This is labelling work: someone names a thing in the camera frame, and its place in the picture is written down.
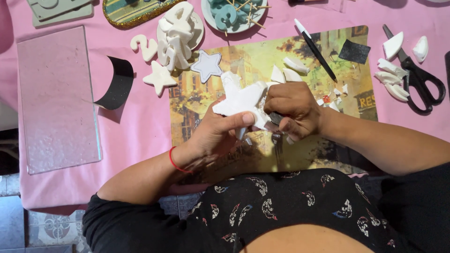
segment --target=gold glitter border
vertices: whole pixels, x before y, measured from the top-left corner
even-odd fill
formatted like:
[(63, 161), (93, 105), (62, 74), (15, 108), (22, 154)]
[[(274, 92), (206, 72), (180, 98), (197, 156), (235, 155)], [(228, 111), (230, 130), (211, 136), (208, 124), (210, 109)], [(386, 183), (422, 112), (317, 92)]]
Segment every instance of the gold glitter border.
[(103, 0), (103, 7), (102, 7), (105, 18), (108, 20), (108, 22), (110, 24), (112, 24), (113, 26), (115, 26), (117, 28), (128, 29), (128, 28), (132, 28), (137, 25), (140, 25), (144, 22), (147, 22), (148, 20), (153, 19), (156, 16), (159, 16), (160, 14), (162, 14), (162, 13), (168, 11), (170, 8), (172, 8), (172, 6), (176, 5), (179, 2), (185, 1), (185, 0), (173, 0), (171, 2), (169, 2), (169, 0), (166, 0), (164, 3), (160, 3), (159, 6), (154, 8), (151, 12), (147, 12), (139, 17), (136, 17), (136, 18), (134, 18), (130, 21), (124, 22), (124, 23), (115, 22), (108, 16), (108, 14), (106, 13), (106, 2), (107, 1), (108, 0)]

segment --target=scissor blade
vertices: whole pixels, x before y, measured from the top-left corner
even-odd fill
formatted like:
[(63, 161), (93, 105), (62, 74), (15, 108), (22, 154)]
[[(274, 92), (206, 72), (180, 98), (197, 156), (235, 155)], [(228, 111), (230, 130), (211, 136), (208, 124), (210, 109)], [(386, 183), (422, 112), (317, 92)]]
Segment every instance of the scissor blade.
[[(391, 30), (389, 30), (389, 28), (387, 28), (387, 25), (383, 25), (383, 30), (384, 33), (386, 33), (386, 36), (388, 39), (391, 39), (394, 35), (392, 34)], [(406, 60), (406, 58), (408, 58), (408, 55), (405, 53), (405, 51), (400, 48), (400, 51), (398, 51), (397, 53), (398, 55), (398, 59), (403, 62), (404, 60)]]

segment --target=table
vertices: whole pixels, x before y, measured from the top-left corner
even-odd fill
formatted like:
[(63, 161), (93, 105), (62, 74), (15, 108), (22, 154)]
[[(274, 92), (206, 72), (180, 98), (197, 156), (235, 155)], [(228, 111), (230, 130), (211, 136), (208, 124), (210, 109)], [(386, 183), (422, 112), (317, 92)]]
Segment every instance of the table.
[[(0, 14), (5, 12), (4, 0)], [(369, 26), (368, 45), (372, 47), (369, 64), (372, 74), (377, 60), (383, 58), (382, 43), (386, 41), (382, 25), (387, 24), (393, 33), (403, 31), (403, 48), (412, 56), (411, 49), (418, 39), (426, 35), (430, 51), (422, 68), (446, 82), (444, 54), (450, 50), (450, 3), (436, 4), (426, 0), (344, 0), (345, 13), (330, 11), (314, 5), (290, 7), (287, 0), (270, 0), (267, 17), (261, 23), (267, 28), (254, 26), (244, 33), (229, 34), (227, 38), (205, 24), (205, 38), (201, 48), (215, 48), (255, 41), (293, 36), (297, 34), (293, 19), (297, 18), (310, 33), (357, 25)], [(130, 49), (130, 39), (145, 34), (156, 39), (158, 19), (146, 22), (130, 30), (112, 27), (102, 13), (97, 1), (95, 16), (77, 22), (36, 30), (32, 26), (32, 11), (25, 0), (7, 0), (12, 19), (15, 42), (5, 52), (0, 51), (0, 99), (19, 111), (20, 132), (20, 192), (26, 209), (53, 213), (70, 213), (85, 204), (109, 178), (122, 169), (141, 160), (167, 151), (171, 147), (169, 97), (165, 90), (158, 98), (152, 86), (142, 82), (151, 72), (149, 63), (142, 60), (141, 52)], [(189, 0), (195, 11), (203, 18), (200, 0)], [(328, 0), (328, 4), (340, 0)], [(99, 131), (103, 160), (83, 166), (61, 169), (30, 176), (27, 173), (21, 97), (18, 90), (17, 41), (60, 29), (84, 24), (89, 51), (94, 101), (103, 96), (112, 78), (113, 69), (105, 55), (127, 59), (137, 73), (130, 96), (123, 109), (99, 111)], [(420, 116), (407, 104), (392, 98), (380, 82), (373, 78), (378, 118), (381, 122), (412, 128), (450, 141), (450, 100), (434, 108), (431, 115)], [(199, 191), (199, 187), (177, 189), (173, 194)]]

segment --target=scissors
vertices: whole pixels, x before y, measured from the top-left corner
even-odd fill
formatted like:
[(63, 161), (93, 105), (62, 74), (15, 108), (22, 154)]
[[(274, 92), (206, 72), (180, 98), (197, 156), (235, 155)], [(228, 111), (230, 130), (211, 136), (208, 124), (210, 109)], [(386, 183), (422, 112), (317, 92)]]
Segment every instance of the scissors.
[[(386, 33), (388, 39), (394, 36), (386, 25), (383, 25), (383, 30), (384, 33)], [(433, 105), (440, 104), (446, 96), (446, 87), (444, 83), (434, 75), (417, 67), (411, 57), (407, 56), (402, 48), (400, 48), (400, 51), (398, 51), (397, 55), (398, 59), (401, 62), (401, 67), (409, 73), (409, 75), (405, 76), (405, 79), (403, 80), (403, 89), (409, 93), (410, 86), (416, 88), (420, 98), (425, 104), (425, 110), (422, 110), (417, 107), (417, 105), (412, 101), (411, 96), (408, 96), (407, 103), (409, 107), (411, 107), (411, 109), (418, 114), (429, 114), (433, 110)], [(437, 99), (435, 99), (431, 94), (430, 90), (425, 84), (426, 81), (430, 81), (434, 85), (436, 85), (437, 89), (439, 90), (439, 97)]]

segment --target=white plate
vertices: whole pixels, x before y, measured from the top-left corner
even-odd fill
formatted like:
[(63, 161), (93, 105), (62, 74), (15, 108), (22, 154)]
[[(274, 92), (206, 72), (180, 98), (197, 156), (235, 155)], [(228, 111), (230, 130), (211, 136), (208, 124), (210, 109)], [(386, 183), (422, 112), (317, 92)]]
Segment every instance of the white plate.
[[(267, 0), (262, 0), (261, 6), (266, 6), (266, 5), (267, 5)], [(252, 19), (255, 20), (255, 22), (258, 22), (262, 18), (262, 15), (264, 14), (265, 11), (266, 11), (266, 8), (261, 8), (255, 12), (252, 12)], [(205, 17), (205, 21), (210, 26), (214, 27), (214, 29), (216, 29), (218, 31), (223, 32), (222, 30), (217, 29), (216, 22), (211, 14), (211, 5), (209, 4), (208, 0), (202, 0), (202, 12), (203, 12), (203, 16)], [(254, 25), (255, 25), (255, 23), (253, 23), (253, 22), (250, 22), (250, 24), (241, 23), (238, 28), (235, 27), (236, 25), (228, 27), (226, 29), (226, 32), (227, 33), (242, 32), (242, 31), (248, 30), (249, 28), (251, 28)]]
[[(194, 36), (188, 42), (188, 46), (191, 50), (194, 50), (194, 48), (196, 48), (202, 41), (203, 34), (205, 33), (205, 27), (203, 26), (202, 19), (197, 13), (192, 12), (191, 20), (194, 22)], [(166, 33), (163, 32), (158, 25), (158, 28), (156, 28), (156, 39), (158, 39), (158, 41), (166, 40), (166, 36)]]

